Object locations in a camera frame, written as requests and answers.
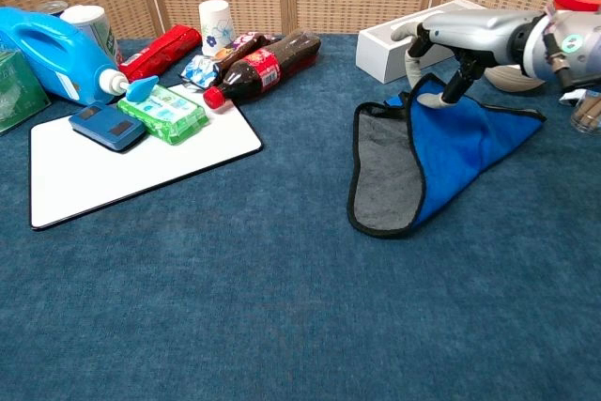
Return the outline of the green tissue box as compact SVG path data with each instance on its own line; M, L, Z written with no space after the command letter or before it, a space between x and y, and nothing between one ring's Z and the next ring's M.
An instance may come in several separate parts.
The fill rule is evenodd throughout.
M0 135L50 105L23 53L0 50Z

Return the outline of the clear glass cup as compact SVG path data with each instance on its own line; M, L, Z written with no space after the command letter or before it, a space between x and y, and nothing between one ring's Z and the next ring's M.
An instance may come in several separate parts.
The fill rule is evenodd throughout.
M586 90L577 101L570 120L578 131L601 134L601 93Z

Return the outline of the blue detergent pump bottle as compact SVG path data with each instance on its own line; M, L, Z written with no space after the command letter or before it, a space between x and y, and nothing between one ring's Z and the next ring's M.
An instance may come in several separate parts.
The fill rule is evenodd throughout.
M141 102L159 81L129 81L95 40L47 13L0 7L0 44L23 53L46 91L83 106L121 95Z

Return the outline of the beige bowl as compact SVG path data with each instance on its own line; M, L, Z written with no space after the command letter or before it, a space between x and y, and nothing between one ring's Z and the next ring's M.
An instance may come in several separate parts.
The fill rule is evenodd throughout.
M488 68L485 70L484 76L496 88L509 93L531 91L545 83L524 75L519 65Z

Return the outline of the red zip pouch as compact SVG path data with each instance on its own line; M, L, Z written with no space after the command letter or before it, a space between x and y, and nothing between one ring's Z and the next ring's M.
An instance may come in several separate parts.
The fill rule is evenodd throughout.
M176 24L144 49L118 65L130 82L160 76L202 42L194 28Z

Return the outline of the grey and blue microfibre cloth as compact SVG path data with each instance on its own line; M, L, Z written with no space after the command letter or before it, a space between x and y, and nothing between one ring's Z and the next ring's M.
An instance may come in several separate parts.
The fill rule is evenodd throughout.
M449 108L423 106L446 84L426 74L400 105L365 102L353 117L353 173L347 217L366 235L408 235L488 168L513 153L545 122L537 110L462 96Z

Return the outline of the cola bottle with red label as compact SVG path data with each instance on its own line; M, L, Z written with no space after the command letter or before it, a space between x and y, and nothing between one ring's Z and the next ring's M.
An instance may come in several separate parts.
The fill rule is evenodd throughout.
M227 100L240 101L259 96L314 64L320 46L318 35L295 30L234 62L223 80L204 92L204 102L216 110Z

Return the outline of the green wet wipes pack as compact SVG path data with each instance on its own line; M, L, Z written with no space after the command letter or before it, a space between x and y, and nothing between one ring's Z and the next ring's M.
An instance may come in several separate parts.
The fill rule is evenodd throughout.
M160 85L155 85L145 100L133 102L122 98L116 107L140 120L148 133L173 146L208 124L208 116L202 106Z

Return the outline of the blue fabric table cover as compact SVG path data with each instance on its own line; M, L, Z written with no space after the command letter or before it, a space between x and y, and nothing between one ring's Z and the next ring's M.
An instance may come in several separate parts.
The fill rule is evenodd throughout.
M0 401L601 401L601 135L546 122L401 239L347 219L352 117L405 81L326 35L242 110L261 152L29 225L30 124L0 136Z

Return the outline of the wooden chopsticks bundle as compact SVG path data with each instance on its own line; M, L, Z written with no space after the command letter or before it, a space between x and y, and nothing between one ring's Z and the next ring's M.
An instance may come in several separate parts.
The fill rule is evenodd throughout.
M579 122L585 126L594 128L601 117L601 94L587 91L578 108Z

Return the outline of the brown snack packet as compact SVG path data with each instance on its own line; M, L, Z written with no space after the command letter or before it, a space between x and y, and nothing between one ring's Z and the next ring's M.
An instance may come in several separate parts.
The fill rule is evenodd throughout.
M238 36L232 43L214 55L214 69L217 75L224 76L232 64L242 57L282 38L281 35L260 32L247 32Z

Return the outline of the metal tin can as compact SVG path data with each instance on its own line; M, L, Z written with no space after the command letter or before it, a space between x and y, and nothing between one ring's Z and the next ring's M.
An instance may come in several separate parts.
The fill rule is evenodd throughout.
M59 17L68 7L69 4L66 1L50 0L36 5L35 11Z

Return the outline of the white floral paper cup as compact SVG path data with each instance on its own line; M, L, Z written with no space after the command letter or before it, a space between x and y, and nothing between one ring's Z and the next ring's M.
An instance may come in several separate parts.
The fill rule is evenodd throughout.
M229 3L225 0L207 0L198 6L202 52L214 56L235 39Z

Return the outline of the long white cardboard box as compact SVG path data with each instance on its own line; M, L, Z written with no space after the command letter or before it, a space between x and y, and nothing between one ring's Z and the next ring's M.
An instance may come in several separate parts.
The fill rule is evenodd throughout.
M391 40L391 33L396 28L404 23L421 22L433 14L482 8L469 0L453 0L363 29L358 35L356 66L383 84L405 77L405 52L410 46L410 38Z

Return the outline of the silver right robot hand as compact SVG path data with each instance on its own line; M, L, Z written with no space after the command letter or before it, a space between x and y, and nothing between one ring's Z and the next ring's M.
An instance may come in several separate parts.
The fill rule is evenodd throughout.
M417 101L432 109L455 105L486 69L520 64L533 28L541 21L539 11L508 9L461 9L436 13L421 21L397 26L391 40L411 38L405 52L409 84L422 79L420 59L435 45L451 50L459 69L438 95L420 94Z

